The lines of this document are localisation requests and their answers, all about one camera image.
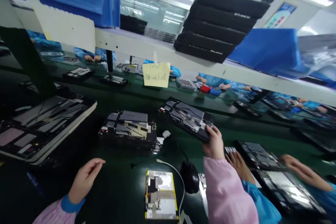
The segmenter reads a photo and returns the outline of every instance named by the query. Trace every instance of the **poster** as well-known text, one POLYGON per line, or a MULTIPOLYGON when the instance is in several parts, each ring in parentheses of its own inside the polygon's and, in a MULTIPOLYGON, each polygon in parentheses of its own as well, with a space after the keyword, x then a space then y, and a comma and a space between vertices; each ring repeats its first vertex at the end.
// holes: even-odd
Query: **poster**
POLYGON ((286 19, 296 10, 296 6, 289 3, 282 3, 279 9, 266 22, 263 28, 279 28, 286 19))

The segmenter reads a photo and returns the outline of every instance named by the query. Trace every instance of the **worker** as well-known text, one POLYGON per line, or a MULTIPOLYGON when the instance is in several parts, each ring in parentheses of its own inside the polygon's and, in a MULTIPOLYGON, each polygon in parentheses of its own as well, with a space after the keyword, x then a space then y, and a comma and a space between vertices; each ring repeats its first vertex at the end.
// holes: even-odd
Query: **worker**
POLYGON ((328 183, 308 166, 290 155, 283 155, 282 160, 305 184, 310 194, 327 212, 332 223, 336 224, 336 185, 328 183))
POLYGON ((198 75, 196 76, 196 80, 197 82, 203 82, 204 84, 212 86, 213 88, 220 88, 224 90, 239 87, 238 82, 233 82, 231 80, 222 79, 204 73, 198 73, 198 75))
MULTIPOLYGON (((148 60, 148 59, 145 59, 145 62, 144 64, 151 64, 151 63, 154 63, 154 61, 151 61, 151 60, 148 60)), ((169 72, 170 75, 176 77, 176 78, 180 78, 181 77, 181 71, 175 67, 175 66, 170 66, 170 72, 169 72)))
POLYGON ((276 207, 257 188, 256 181, 238 152, 231 152, 230 157, 225 155, 229 164, 237 171, 245 192, 253 199, 259 216, 259 223, 276 224, 282 217, 276 207))
POLYGON ((43 33, 37 33, 27 30, 32 43, 39 49, 53 49, 62 51, 61 43, 47 40, 43 33))
MULTIPOLYGON (((99 48, 99 47, 96 47, 96 51, 94 52, 94 54, 92 52, 89 52, 89 51, 84 50, 84 49, 80 49, 78 47, 75 47, 73 49, 73 51, 78 58, 81 58, 81 59, 86 60, 86 61, 95 61, 95 62, 107 61, 106 50, 102 49, 102 48, 99 48)), ((116 60, 115 58, 116 58, 116 55, 112 51, 112 61, 115 61, 116 60)))
MULTIPOLYGON (((210 141, 203 144, 207 156, 203 163, 209 223, 258 224, 258 212, 252 198, 244 191, 236 170, 225 159, 220 131, 215 126, 211 129, 207 125, 206 128, 210 141)), ((48 206, 33 224, 75 223, 84 198, 104 163, 104 160, 96 158, 84 165, 78 171, 70 192, 63 199, 48 206)))
POLYGON ((298 108, 306 107, 306 108, 311 108, 311 109, 317 109, 321 113, 327 113, 328 112, 328 110, 325 107, 321 106, 322 105, 321 103, 317 103, 317 102, 314 102, 314 101, 308 101, 307 99, 297 98, 297 97, 294 97, 294 96, 290 96, 290 95, 282 94, 282 93, 278 93, 278 92, 273 92, 273 93, 269 94, 268 97, 271 98, 271 99, 275 99, 276 97, 281 97, 281 98, 284 98, 288 101, 295 100, 295 101, 298 101, 298 103, 295 105, 295 107, 298 107, 298 108))

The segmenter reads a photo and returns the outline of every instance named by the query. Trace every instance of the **electronic component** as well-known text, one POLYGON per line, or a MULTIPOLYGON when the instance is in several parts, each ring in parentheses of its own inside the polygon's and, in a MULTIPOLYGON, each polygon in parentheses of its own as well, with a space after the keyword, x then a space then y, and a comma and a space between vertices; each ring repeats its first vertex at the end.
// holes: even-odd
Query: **electronic component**
POLYGON ((317 112, 316 110, 312 110, 310 108, 301 108, 302 111, 312 115, 312 116, 315 116, 315 117, 318 117, 318 118, 322 118, 322 117, 325 117, 324 115, 322 115, 321 113, 317 112))
POLYGON ((49 60, 56 61, 56 62, 62 62, 62 63, 69 64, 69 65, 76 65, 77 63, 81 61, 79 58, 69 57, 69 56, 53 57, 53 58, 49 58, 49 60))
POLYGON ((236 141, 245 162, 256 169, 286 170, 277 157, 258 143, 236 141))
POLYGON ((284 109, 288 108, 288 106, 290 106, 289 101, 287 101, 286 99, 284 99, 282 97, 276 97, 275 99, 272 100, 272 103, 276 107, 278 107, 282 110, 284 110, 284 109))
POLYGON ((147 171, 145 205, 146 219, 179 219, 172 173, 147 171))
POLYGON ((267 106, 271 107, 272 109, 275 110, 282 110, 282 108, 279 108, 278 106, 275 106, 271 101, 267 100, 267 99, 262 99, 261 100, 264 104, 266 104, 267 106))
POLYGON ((0 154, 31 165, 41 164, 97 106, 95 100, 68 95, 71 99, 54 96, 3 121, 0 154))
POLYGON ((212 124, 212 116, 201 110, 198 110, 186 103, 183 103, 173 97, 169 99, 159 109, 159 114, 168 118, 176 126, 187 131, 202 142, 209 141, 209 133, 206 125, 212 124))
POLYGON ((110 113, 98 137, 107 147, 121 147, 138 154, 157 154, 161 149, 156 123, 144 113, 127 110, 110 113))
POLYGON ((90 68, 76 68, 68 73, 64 73, 63 77, 70 79, 82 80, 94 74, 94 70, 90 68))
POLYGON ((128 83, 128 80, 125 78, 108 74, 100 78, 100 81, 107 85, 122 86, 122 87, 126 86, 128 83))
POLYGON ((288 118, 287 116, 285 116, 283 113, 278 112, 278 111, 273 111, 273 110, 267 110, 267 113, 272 116, 273 118, 285 122, 285 123, 296 123, 296 121, 288 118))
POLYGON ((188 89, 194 92, 197 90, 197 86, 191 80, 177 78, 176 84, 179 88, 182 89, 188 89))
POLYGON ((310 126, 313 126, 314 128, 320 129, 320 130, 329 130, 334 131, 336 130, 336 125, 331 122, 326 121, 318 121, 314 119, 304 118, 303 121, 310 126))
POLYGON ((235 106, 237 109, 240 109, 242 111, 244 111, 246 114, 248 114, 249 116, 253 116, 253 117, 261 117, 261 114, 259 114, 256 110, 254 110, 253 108, 248 107, 245 103, 240 102, 240 101, 235 101, 233 104, 233 106, 235 106))
POLYGON ((282 214, 309 216, 312 223, 326 219, 325 210, 289 172, 255 170, 252 173, 282 214))
POLYGON ((317 149, 324 153, 336 152, 336 143, 330 138, 320 135, 318 137, 314 137, 312 134, 296 128, 292 128, 291 132, 306 141, 307 143, 314 145, 317 149))

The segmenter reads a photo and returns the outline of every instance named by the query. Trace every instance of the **green workbench surface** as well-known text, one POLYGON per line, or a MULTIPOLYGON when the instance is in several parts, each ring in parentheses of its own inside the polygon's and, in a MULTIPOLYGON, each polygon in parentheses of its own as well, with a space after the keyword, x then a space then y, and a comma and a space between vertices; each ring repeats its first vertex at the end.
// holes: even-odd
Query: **green workbench surface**
MULTIPOLYGON (((64 54, 65 56, 75 57, 75 54, 71 52, 64 51, 64 54)), ((108 91, 111 93, 133 95, 138 98, 146 98, 159 102, 164 102, 169 97, 174 97, 206 112, 229 115, 235 118, 241 118, 250 121, 258 121, 269 125, 278 125, 290 128, 291 127, 302 128, 312 132, 319 132, 321 130, 309 126, 308 124, 302 121, 303 118, 325 120, 321 118, 315 118, 305 112, 299 112, 297 114, 291 115, 291 119, 295 120, 296 123, 293 124, 282 122, 268 115, 266 111, 272 109, 263 104, 261 101, 257 102, 254 105, 250 105, 252 108, 256 109, 262 115, 261 118, 257 119, 245 114, 244 112, 232 106, 234 101, 239 100, 239 97, 238 95, 236 95, 235 92, 232 92, 231 90, 227 90, 223 94, 223 97, 216 97, 210 94, 205 94, 200 91, 192 92, 186 89, 180 89, 177 87, 176 81, 172 80, 173 78, 169 79, 168 88, 148 87, 144 86, 143 77, 141 75, 126 72, 122 73, 121 75, 119 73, 115 73, 115 75, 127 78, 128 84, 124 88, 115 86, 111 87, 99 81, 100 77, 106 75, 106 69, 102 65, 99 65, 95 62, 80 61, 76 65, 72 65, 52 61, 50 60, 50 58, 52 57, 42 57, 42 58, 46 65, 47 71, 53 77, 53 79, 55 81, 67 84, 80 85, 83 87, 108 91), (96 71, 95 75, 84 81, 73 80, 63 77, 64 73, 76 69, 77 67, 92 68, 96 71)), ((15 61, 15 58, 13 56, 3 57, 1 59, 0 69, 14 71, 17 73, 23 73, 23 70, 20 69, 20 66, 15 61)))
MULTIPOLYGON (((18 105, 26 105, 27 98, 34 100, 36 96, 26 97, 17 84, 29 80, 27 76, 8 71, 0 71, 0 94, 4 99, 14 101, 18 105)), ((67 84, 71 91, 94 97, 97 108, 93 115, 106 118, 113 109, 126 109, 154 114, 159 101, 143 97, 134 97, 132 93, 113 93, 80 85, 67 84)), ((276 125, 265 127, 263 123, 241 120, 225 115, 213 114, 220 129, 225 146, 234 146, 234 140, 250 141, 262 144, 275 155, 284 153, 298 158, 322 175, 335 174, 332 163, 321 161, 319 150, 312 145, 301 142, 289 133, 289 130, 276 125)), ((203 172, 204 155, 202 144, 183 130, 158 118, 159 130, 169 130, 178 145, 173 141, 165 141, 160 159, 166 161, 178 170, 185 157, 196 165, 198 172, 203 172)), ((86 203, 77 216, 76 223, 148 223, 144 217, 145 176, 147 170, 171 171, 174 174, 177 203, 182 197, 182 183, 178 175, 169 166, 151 160, 153 156, 145 157, 132 154, 126 150, 104 148, 97 140, 96 132, 99 126, 91 121, 91 127, 85 127, 87 132, 83 142, 92 142, 89 151, 74 155, 73 161, 61 170, 36 171, 22 164, 7 162, 0 166, 0 223, 32 223, 44 208, 63 197, 70 189, 77 170, 93 157, 106 160, 95 183, 86 197, 86 203), (30 170, 35 174, 38 183, 44 191, 40 196, 26 173, 30 170)), ((207 223, 200 195, 186 194, 183 203, 184 211, 190 216, 193 224, 207 223)), ((285 218, 284 223, 291 223, 291 218, 285 218)), ((171 221, 150 221, 152 223, 171 223, 171 221)))

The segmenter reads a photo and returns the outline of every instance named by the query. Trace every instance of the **white shelf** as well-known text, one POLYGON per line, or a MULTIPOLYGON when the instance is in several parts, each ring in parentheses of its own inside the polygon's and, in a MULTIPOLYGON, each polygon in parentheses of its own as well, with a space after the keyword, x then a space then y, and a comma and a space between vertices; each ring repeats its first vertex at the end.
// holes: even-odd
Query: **white shelf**
MULTIPOLYGON (((18 7, 14 7, 14 9, 25 29, 42 33, 42 28, 34 11, 18 7)), ((301 80, 270 76, 229 60, 226 60, 223 64, 209 62, 176 52, 172 44, 120 29, 96 28, 95 33, 97 47, 150 60, 153 60, 153 52, 156 52, 158 62, 170 62, 171 65, 181 68, 182 71, 195 72, 195 76, 198 72, 202 72, 247 85, 336 106, 336 92, 327 87, 301 80)))

